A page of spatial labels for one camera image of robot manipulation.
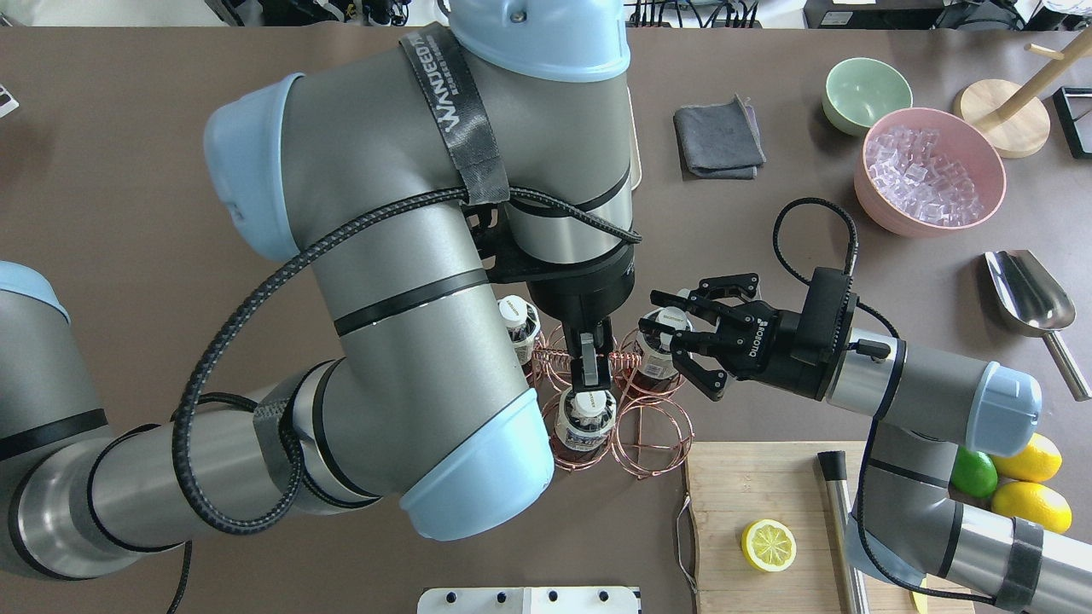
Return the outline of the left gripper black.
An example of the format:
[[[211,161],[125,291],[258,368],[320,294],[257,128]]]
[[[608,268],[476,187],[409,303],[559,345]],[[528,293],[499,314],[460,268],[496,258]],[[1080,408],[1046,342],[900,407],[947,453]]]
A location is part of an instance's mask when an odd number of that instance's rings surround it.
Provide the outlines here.
[[[531,302],[561,322],[570,336],[571,387],[577,393],[612,389],[612,314],[636,286],[636,246],[621,244],[592,260],[554,264],[535,259],[514,243],[480,243],[491,283],[526,284]]]

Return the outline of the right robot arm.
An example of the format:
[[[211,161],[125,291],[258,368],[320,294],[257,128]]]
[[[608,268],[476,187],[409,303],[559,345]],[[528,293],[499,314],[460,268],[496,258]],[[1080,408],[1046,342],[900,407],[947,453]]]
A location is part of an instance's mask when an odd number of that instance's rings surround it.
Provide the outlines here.
[[[758,285],[729,275],[685,296],[651,292],[712,331],[653,319],[640,329],[667,335],[676,369],[713,401],[734,380],[756,381],[871,420],[847,529],[854,566],[916,592],[938,576],[961,587],[957,599],[1004,611],[1088,613],[1089,544],[949,495],[960,448],[1017,454],[1030,442],[1042,409],[1034,377],[855,329],[842,269],[815,269],[800,312],[759,300]]]

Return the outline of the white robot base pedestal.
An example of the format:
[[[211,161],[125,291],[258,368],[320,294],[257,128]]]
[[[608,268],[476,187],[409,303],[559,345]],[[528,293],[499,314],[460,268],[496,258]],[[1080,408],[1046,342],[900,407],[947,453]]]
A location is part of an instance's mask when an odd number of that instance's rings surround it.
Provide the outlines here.
[[[642,613],[641,592],[626,586],[434,588],[417,613]]]

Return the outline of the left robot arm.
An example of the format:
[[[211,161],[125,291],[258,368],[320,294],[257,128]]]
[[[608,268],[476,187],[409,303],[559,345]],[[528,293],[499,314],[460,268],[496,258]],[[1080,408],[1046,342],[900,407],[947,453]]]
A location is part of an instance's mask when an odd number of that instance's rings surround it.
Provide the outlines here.
[[[3,571],[82,582],[204,533],[397,495],[422,536],[510,520],[554,459],[492,284],[607,389],[636,272],[620,1],[453,1],[397,49],[221,107],[204,155],[278,269],[207,342],[171,420],[124,436],[71,318],[3,262]]]

